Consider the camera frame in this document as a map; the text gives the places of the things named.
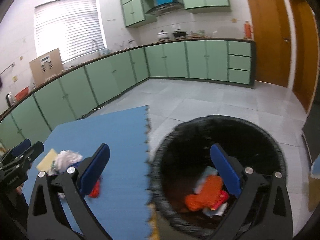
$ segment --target orange fire extinguisher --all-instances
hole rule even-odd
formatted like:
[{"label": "orange fire extinguisher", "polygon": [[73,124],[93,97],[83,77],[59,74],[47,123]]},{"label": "orange fire extinguisher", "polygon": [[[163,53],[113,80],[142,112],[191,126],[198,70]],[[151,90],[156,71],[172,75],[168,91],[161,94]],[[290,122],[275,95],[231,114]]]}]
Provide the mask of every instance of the orange fire extinguisher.
[{"label": "orange fire extinguisher", "polygon": [[244,23],[244,37],[246,39],[252,39],[252,28],[248,21],[245,21]]}]

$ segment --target black trash bin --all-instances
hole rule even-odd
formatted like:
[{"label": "black trash bin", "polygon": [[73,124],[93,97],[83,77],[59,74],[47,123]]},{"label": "black trash bin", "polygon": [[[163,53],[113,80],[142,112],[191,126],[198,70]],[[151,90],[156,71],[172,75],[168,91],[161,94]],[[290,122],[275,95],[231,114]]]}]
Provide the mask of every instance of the black trash bin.
[{"label": "black trash bin", "polygon": [[[286,178],[286,165],[278,144],[266,131],[251,122],[211,115],[178,125],[156,152],[151,165],[150,188],[157,210],[169,220],[170,225],[200,239],[211,235],[224,216],[208,218],[202,211],[189,212],[184,198],[193,194],[204,169],[214,167],[210,159],[210,147],[214,143],[219,143],[229,156],[236,157],[244,167],[252,167],[257,173],[265,175],[280,171]],[[231,195],[225,214],[235,200]],[[248,229],[257,208],[252,206],[239,232]]]}]

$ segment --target yellow sponge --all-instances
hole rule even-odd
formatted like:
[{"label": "yellow sponge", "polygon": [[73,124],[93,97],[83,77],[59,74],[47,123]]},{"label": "yellow sponge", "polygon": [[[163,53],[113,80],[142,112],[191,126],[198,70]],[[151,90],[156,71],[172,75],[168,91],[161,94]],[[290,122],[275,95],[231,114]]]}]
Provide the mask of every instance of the yellow sponge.
[{"label": "yellow sponge", "polygon": [[42,159],[42,161],[38,164],[38,171],[46,171],[48,172],[51,168],[52,161],[57,158],[58,154],[54,149],[51,149],[48,154]]}]

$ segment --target window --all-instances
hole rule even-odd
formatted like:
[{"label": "window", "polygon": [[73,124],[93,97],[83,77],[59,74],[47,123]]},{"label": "window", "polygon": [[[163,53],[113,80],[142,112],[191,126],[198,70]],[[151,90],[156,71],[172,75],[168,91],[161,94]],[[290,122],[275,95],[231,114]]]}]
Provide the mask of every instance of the window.
[{"label": "window", "polygon": [[62,62],[106,48],[97,0],[58,0],[35,8],[38,57],[59,48]]}]

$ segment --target electric kettle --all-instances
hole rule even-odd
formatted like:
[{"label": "electric kettle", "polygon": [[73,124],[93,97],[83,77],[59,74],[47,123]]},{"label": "electric kettle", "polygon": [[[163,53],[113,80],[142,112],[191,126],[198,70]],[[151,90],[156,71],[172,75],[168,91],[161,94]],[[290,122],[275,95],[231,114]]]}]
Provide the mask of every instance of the electric kettle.
[{"label": "electric kettle", "polygon": [[7,101],[7,105],[9,108],[12,107],[17,102],[17,100],[14,98],[14,96],[11,93],[5,96],[5,101]]}]

